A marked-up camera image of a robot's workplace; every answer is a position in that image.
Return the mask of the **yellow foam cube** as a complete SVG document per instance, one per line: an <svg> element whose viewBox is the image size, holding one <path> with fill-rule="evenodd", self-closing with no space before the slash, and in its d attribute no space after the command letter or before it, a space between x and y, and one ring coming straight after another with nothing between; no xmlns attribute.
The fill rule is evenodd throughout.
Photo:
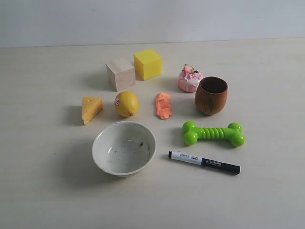
<svg viewBox="0 0 305 229"><path fill-rule="evenodd" d="M133 57L135 70L144 81L162 74L162 58L155 50L141 51L135 53Z"/></svg>

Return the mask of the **brown wooden cup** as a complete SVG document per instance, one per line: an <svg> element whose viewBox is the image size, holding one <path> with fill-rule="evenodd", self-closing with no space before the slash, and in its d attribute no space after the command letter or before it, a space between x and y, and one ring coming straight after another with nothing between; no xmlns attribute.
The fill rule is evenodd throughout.
<svg viewBox="0 0 305 229"><path fill-rule="evenodd" d="M226 104L228 84L221 78L207 76L203 78L195 93L195 105L205 115L221 112Z"/></svg>

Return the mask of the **yellow cheese wedge toy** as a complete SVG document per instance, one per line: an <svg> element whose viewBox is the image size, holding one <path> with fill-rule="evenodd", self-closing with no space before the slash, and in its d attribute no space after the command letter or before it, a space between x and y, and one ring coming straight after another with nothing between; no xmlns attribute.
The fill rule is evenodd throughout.
<svg viewBox="0 0 305 229"><path fill-rule="evenodd" d="M81 108L83 124L87 125L102 109L103 102L101 98L83 97Z"/></svg>

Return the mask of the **light wooden cube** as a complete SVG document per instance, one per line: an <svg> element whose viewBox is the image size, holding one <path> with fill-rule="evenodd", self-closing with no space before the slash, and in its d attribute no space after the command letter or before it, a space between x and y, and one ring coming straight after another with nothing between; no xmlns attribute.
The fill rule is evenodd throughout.
<svg viewBox="0 0 305 229"><path fill-rule="evenodd" d="M115 91L122 91L135 85L135 68L125 58L119 58L105 63L108 79Z"/></svg>

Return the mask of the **pink toy cupcake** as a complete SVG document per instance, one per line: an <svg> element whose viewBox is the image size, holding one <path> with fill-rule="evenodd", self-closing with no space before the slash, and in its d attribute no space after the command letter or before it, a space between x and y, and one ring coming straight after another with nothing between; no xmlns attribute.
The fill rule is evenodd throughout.
<svg viewBox="0 0 305 229"><path fill-rule="evenodd" d="M203 75L198 70L185 64L178 77L178 87L187 93L194 93L202 79Z"/></svg>

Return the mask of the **orange squishy toy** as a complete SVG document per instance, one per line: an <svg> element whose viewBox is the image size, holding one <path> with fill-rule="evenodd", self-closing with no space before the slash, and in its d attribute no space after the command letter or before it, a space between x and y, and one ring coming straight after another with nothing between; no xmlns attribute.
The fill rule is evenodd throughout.
<svg viewBox="0 0 305 229"><path fill-rule="evenodd" d="M159 93L155 99L156 115L160 119L168 119L173 115L171 96L167 93Z"/></svg>

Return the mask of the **green bone dog toy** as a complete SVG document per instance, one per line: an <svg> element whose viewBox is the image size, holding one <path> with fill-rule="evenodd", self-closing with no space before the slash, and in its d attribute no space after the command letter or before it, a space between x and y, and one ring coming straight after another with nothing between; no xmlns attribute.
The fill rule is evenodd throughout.
<svg viewBox="0 0 305 229"><path fill-rule="evenodd" d="M188 146L197 143L199 139L228 140L234 147L245 143L243 127L237 122L230 123L227 128L197 127L194 122L187 121L183 124L183 140Z"/></svg>

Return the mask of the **black white marker pen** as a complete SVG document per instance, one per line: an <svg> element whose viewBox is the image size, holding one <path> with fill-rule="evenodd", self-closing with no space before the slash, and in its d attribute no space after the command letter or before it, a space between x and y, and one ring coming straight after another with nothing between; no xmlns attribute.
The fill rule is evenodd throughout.
<svg viewBox="0 0 305 229"><path fill-rule="evenodd" d="M210 160L203 157L192 156L188 154L184 154L178 151L169 151L168 157L173 160L182 161L190 164L199 165L202 167L213 168L218 171L223 171L226 173L231 173L238 175L240 174L240 166L232 165L224 162L219 162L215 160Z"/></svg>

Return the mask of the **white ceramic bowl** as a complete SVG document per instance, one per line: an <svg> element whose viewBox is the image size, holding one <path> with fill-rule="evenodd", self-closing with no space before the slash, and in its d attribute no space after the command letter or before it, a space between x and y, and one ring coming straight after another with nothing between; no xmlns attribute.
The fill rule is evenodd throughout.
<svg viewBox="0 0 305 229"><path fill-rule="evenodd" d="M139 173L152 161L156 146L149 128L134 121L120 121L96 136L91 153L103 172L126 178Z"/></svg>

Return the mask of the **yellow lemon with sticker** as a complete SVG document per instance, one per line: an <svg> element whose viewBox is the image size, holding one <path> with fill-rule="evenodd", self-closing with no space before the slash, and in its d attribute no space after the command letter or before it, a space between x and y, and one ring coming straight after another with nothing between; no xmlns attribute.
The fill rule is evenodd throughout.
<svg viewBox="0 0 305 229"><path fill-rule="evenodd" d="M137 96L131 91L119 93L114 100L114 105L117 113L123 117L134 116L140 107Z"/></svg>

